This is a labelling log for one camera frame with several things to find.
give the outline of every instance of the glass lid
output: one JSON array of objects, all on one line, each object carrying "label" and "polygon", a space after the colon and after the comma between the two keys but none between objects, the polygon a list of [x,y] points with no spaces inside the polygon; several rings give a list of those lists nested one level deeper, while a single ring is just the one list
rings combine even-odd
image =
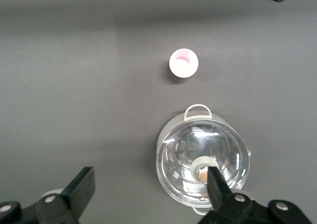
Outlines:
[{"label": "glass lid", "polygon": [[216,166],[230,188],[240,189],[249,171],[249,154],[240,135],[210,119],[185,122],[163,140],[157,153],[157,171],[164,189],[191,207],[211,207],[206,167]]}]

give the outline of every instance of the stainless steel pot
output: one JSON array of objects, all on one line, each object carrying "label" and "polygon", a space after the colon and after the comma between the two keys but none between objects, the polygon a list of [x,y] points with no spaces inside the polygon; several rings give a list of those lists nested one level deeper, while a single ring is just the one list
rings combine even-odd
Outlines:
[{"label": "stainless steel pot", "polygon": [[[190,111],[203,107],[204,111]],[[193,208],[210,208],[207,167],[218,167],[230,188],[241,189],[249,172],[242,137],[202,104],[170,120],[158,137],[157,172],[166,192]]]}]

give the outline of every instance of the gray table surface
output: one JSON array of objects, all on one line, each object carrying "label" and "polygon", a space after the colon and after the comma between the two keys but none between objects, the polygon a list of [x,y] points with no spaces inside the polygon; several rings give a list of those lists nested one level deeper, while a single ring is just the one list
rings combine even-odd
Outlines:
[{"label": "gray table surface", "polygon": [[[80,221],[194,224],[156,174],[163,126],[210,107],[252,151],[244,189],[317,220],[317,0],[0,0],[0,201],[23,207],[83,166]],[[190,48],[197,73],[170,55]]]}]

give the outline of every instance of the pot handle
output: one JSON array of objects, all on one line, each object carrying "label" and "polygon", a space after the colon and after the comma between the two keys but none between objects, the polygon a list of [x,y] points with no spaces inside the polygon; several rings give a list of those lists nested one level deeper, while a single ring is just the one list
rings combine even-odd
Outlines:
[{"label": "pot handle", "polygon": [[[192,115],[192,116],[187,116],[187,113],[189,112],[189,110],[194,108],[194,107],[203,107],[203,108],[205,108],[208,111],[208,115],[206,115],[206,114],[196,114],[196,115]],[[191,105],[190,107],[188,107],[188,109],[185,111],[184,121],[188,121],[188,120],[192,120],[192,119],[196,119],[196,118],[206,118],[206,117],[212,119],[212,114],[211,114],[210,109],[206,105],[203,105],[203,104],[194,104],[194,105]]]},{"label": "pot handle", "polygon": [[210,211],[210,210],[208,210],[208,211],[203,212],[203,211],[199,211],[197,208],[194,208],[194,207],[193,207],[193,210],[195,211],[195,213],[197,213],[198,215],[201,215],[201,216],[206,216],[208,214],[208,212]]}]

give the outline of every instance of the small white cup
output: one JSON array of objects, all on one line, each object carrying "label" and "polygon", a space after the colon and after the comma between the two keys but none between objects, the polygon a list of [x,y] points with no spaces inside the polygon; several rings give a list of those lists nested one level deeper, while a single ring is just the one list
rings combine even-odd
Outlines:
[{"label": "small white cup", "polygon": [[198,69],[198,58],[190,49],[179,49],[169,59],[169,68],[180,78],[188,78]]}]

